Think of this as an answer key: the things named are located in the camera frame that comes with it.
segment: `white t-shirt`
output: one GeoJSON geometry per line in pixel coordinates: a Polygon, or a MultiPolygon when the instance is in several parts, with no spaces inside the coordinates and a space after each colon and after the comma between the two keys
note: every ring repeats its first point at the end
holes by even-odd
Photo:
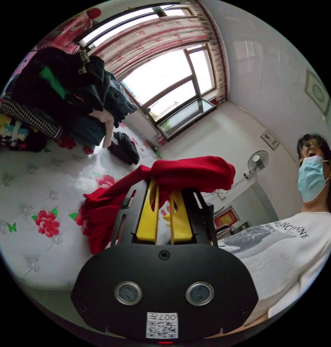
{"type": "Polygon", "coordinates": [[[245,264],[255,284],[259,300],[247,325],[282,311],[312,284],[331,251],[331,214],[298,213],[252,226],[218,244],[245,264]]]}

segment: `floral bedsheet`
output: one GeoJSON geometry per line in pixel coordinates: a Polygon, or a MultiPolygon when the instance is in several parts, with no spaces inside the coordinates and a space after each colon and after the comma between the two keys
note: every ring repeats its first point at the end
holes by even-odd
{"type": "MultiPolygon", "coordinates": [[[[125,125],[140,164],[151,166],[154,152],[125,125]]],[[[70,290],[92,256],[80,206],[83,194],[109,187],[136,166],[128,166],[100,146],[94,150],[62,137],[40,153],[0,149],[0,251],[24,285],[70,290]]],[[[158,244],[170,240],[160,210],[158,244]]]]}

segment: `qr code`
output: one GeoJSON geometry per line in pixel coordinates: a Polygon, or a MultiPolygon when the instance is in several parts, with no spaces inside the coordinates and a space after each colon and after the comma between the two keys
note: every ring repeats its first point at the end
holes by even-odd
{"type": "Polygon", "coordinates": [[[146,337],[151,339],[178,338],[177,313],[147,313],[146,337]]]}

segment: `face mask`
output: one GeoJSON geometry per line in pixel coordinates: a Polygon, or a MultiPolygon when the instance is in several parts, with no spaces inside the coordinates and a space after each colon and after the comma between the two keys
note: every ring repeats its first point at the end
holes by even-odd
{"type": "Polygon", "coordinates": [[[329,178],[324,179],[323,162],[329,162],[329,160],[323,160],[318,155],[303,160],[299,169],[298,190],[304,202],[313,201],[326,186],[329,178]]]}

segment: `black bag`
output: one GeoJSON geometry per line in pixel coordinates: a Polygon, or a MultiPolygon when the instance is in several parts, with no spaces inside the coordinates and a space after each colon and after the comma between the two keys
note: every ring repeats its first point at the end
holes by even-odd
{"type": "Polygon", "coordinates": [[[108,150],[128,165],[139,163],[140,157],[136,145],[125,133],[114,132],[113,140],[108,150]]]}

